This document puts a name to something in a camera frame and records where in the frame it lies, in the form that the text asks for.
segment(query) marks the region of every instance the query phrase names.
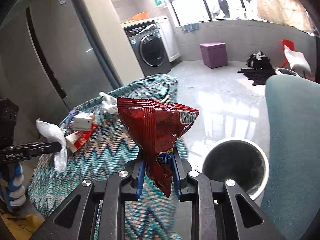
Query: red chair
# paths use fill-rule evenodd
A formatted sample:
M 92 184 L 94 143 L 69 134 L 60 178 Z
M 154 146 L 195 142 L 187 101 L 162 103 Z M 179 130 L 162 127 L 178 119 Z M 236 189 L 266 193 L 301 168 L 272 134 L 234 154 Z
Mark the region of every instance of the red chair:
M 286 40 L 286 39 L 283 39 L 282 40 L 282 50 L 284 50 L 284 46 L 287 46 L 289 49 L 291 49 L 292 51 L 295 51 L 294 50 L 294 43 L 292 41 L 289 41 L 289 40 Z M 284 56 L 285 60 L 284 60 L 284 63 L 283 65 L 281 66 L 281 68 L 284 68 L 285 65 L 288 64 L 288 60 L 287 58 Z

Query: curtain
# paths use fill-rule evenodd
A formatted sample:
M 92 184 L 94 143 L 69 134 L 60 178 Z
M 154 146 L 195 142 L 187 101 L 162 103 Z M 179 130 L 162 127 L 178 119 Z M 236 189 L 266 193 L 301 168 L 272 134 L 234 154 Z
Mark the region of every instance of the curtain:
M 257 5 L 261 19 L 313 32 L 307 12 L 299 0 L 257 0 Z

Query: beige pillar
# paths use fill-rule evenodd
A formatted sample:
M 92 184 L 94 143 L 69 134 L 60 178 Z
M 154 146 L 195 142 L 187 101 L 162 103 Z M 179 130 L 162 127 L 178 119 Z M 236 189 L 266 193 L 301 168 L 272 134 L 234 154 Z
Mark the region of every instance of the beige pillar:
M 122 84 L 127 85 L 142 78 L 143 72 L 111 0 L 82 1 Z

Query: metal bolt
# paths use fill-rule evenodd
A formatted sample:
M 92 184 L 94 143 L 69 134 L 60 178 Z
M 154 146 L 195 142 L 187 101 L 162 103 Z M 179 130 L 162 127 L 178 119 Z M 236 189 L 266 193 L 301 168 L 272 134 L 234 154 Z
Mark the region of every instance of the metal bolt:
M 199 172 L 192 170 L 192 171 L 189 171 L 189 175 L 190 175 L 191 177 L 197 177 L 197 176 L 199 175 Z
M 91 180 L 85 179 L 84 181 L 81 182 L 82 186 L 88 187 L 91 185 Z
M 233 187 L 236 182 L 233 180 L 233 179 L 227 179 L 226 180 L 226 184 L 229 186 L 229 187 Z
M 126 177 L 126 176 L 128 176 L 128 175 L 129 175 L 129 173 L 128 173 L 127 171 L 120 171 L 120 172 L 119 172 L 119 176 L 120 176 L 120 177 L 123 177 L 123 178 L 124 178 L 124 177 Z

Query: purple storage ottoman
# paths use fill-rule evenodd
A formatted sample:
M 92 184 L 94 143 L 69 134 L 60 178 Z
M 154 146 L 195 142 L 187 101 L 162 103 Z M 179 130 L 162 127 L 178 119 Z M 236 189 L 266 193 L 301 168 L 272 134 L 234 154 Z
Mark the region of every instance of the purple storage ottoman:
M 222 42 L 209 42 L 200 44 L 202 59 L 209 68 L 228 65 L 226 44 Z

